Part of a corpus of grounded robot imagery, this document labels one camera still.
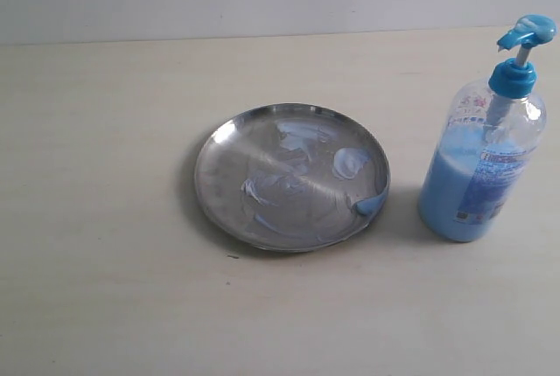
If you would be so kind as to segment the round steel plate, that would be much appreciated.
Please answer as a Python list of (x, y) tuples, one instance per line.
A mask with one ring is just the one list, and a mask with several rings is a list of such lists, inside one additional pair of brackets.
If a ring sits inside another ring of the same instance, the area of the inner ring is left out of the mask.
[[(341, 148), (368, 152), (354, 179), (333, 175)], [(316, 105), (253, 108), (221, 124), (193, 172), (201, 210), (250, 246), (303, 253), (367, 228), (389, 194), (390, 168), (375, 137), (355, 120)]]

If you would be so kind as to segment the blue lotion pump bottle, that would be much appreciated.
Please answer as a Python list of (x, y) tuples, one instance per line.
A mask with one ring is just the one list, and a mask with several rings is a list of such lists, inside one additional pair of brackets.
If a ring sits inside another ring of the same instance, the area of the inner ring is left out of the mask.
[(529, 54), (556, 34), (550, 17), (520, 17), (497, 41), (500, 50), (516, 48), (516, 56), (454, 97), (418, 200), (420, 217), (434, 233), (471, 242), (501, 212), (547, 121)]

